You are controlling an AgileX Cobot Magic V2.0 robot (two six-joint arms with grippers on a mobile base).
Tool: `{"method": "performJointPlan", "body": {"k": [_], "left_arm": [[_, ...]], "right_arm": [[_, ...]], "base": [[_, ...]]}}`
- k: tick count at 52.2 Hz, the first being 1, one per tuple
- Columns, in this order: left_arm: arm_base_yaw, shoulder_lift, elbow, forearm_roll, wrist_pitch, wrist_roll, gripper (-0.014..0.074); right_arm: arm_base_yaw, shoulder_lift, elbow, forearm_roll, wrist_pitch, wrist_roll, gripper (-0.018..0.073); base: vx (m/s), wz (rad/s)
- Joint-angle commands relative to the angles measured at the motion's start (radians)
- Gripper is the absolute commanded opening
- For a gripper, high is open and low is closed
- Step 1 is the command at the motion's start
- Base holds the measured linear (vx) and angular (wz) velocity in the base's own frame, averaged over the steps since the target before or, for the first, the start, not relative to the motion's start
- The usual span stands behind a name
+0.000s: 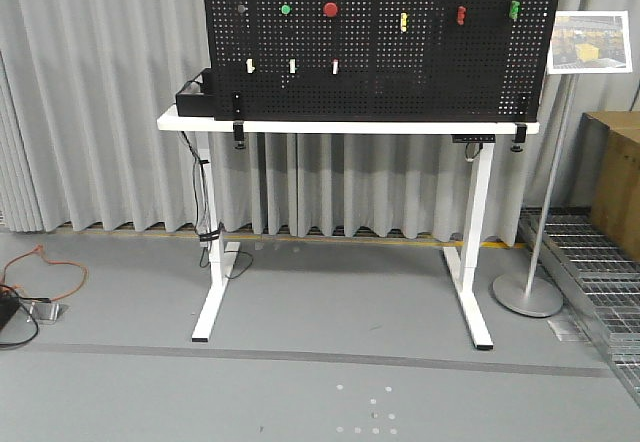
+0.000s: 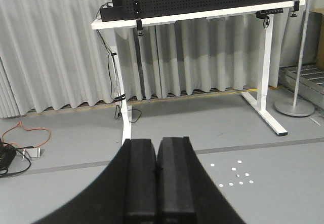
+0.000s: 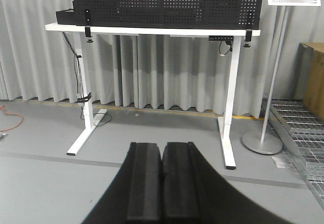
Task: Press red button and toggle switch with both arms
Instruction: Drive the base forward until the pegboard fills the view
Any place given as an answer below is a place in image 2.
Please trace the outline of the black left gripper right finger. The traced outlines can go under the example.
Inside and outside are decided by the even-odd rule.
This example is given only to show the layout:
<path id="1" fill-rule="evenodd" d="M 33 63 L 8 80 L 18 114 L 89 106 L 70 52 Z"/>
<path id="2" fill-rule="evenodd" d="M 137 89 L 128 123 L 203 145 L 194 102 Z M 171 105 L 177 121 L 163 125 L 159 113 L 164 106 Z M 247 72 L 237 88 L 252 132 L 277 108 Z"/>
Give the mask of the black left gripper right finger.
<path id="1" fill-rule="evenodd" d="M 184 139 L 165 137 L 157 156 L 157 203 L 160 223 L 194 223 Z"/>

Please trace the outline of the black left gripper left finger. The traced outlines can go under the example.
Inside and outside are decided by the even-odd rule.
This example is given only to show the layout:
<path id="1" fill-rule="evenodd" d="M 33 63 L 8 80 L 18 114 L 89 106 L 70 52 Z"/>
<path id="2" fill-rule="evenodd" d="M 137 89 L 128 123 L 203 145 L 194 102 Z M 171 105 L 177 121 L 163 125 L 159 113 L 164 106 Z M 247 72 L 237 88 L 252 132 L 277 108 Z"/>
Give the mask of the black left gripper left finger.
<path id="1" fill-rule="evenodd" d="M 156 156 L 150 139 L 130 141 L 124 223 L 156 223 Z"/>

